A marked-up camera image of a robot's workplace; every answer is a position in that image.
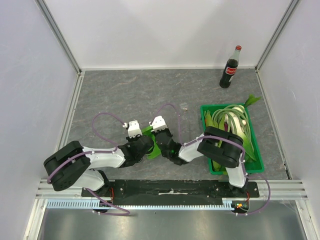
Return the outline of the green paper box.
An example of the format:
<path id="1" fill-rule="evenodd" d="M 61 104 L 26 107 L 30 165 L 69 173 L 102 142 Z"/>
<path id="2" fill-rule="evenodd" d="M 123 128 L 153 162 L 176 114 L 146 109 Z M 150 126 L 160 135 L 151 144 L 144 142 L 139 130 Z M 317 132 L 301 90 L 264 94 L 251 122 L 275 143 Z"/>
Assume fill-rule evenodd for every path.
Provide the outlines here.
<path id="1" fill-rule="evenodd" d="M 147 153 L 147 159 L 152 160 L 157 158 L 158 156 L 161 155 L 161 150 L 159 149 L 158 145 L 156 144 L 156 139 L 155 136 L 153 134 L 153 128 L 151 126 L 147 126 L 145 128 L 142 129 L 142 134 L 144 136 L 148 136 L 151 137 L 152 141 L 153 141 L 153 148 L 149 151 L 149 153 Z"/>

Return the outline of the small clear plastic scrap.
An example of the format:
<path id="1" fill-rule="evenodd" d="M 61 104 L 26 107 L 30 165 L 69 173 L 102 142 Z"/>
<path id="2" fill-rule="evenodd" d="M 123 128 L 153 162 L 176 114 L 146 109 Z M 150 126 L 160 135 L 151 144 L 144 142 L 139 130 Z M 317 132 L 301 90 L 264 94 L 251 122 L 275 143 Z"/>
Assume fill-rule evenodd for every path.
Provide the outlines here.
<path id="1" fill-rule="evenodd" d="M 182 103 L 182 104 L 180 104 L 180 108 L 183 110 L 183 111 L 188 111 L 188 104 L 187 103 Z"/>

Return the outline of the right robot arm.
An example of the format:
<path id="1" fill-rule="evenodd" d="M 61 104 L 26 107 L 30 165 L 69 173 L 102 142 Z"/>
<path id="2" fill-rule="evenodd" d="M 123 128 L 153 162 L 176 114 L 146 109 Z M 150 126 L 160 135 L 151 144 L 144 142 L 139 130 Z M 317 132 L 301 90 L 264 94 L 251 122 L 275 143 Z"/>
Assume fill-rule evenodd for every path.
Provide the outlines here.
<path id="1" fill-rule="evenodd" d="M 168 129 L 157 131 L 155 143 L 164 158 L 182 166 L 205 156 L 215 161 L 228 175 L 229 191 L 242 196 L 248 188 L 248 173 L 244 167 L 244 138 L 219 128 L 208 126 L 204 133 L 187 143 L 178 143 Z"/>

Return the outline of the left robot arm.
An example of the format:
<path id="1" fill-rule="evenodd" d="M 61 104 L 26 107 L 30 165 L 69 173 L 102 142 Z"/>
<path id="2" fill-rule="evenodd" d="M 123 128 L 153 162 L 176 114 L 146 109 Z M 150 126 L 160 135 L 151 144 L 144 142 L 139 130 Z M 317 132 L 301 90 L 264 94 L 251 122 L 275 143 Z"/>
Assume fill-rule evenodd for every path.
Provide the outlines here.
<path id="1" fill-rule="evenodd" d="M 104 197 L 109 193 L 110 185 L 100 169 L 131 167 L 153 148 L 154 141 L 146 135 L 116 148 L 90 148 L 74 140 L 44 161 L 47 183 L 56 192 L 70 187 L 89 188 L 99 197 Z"/>

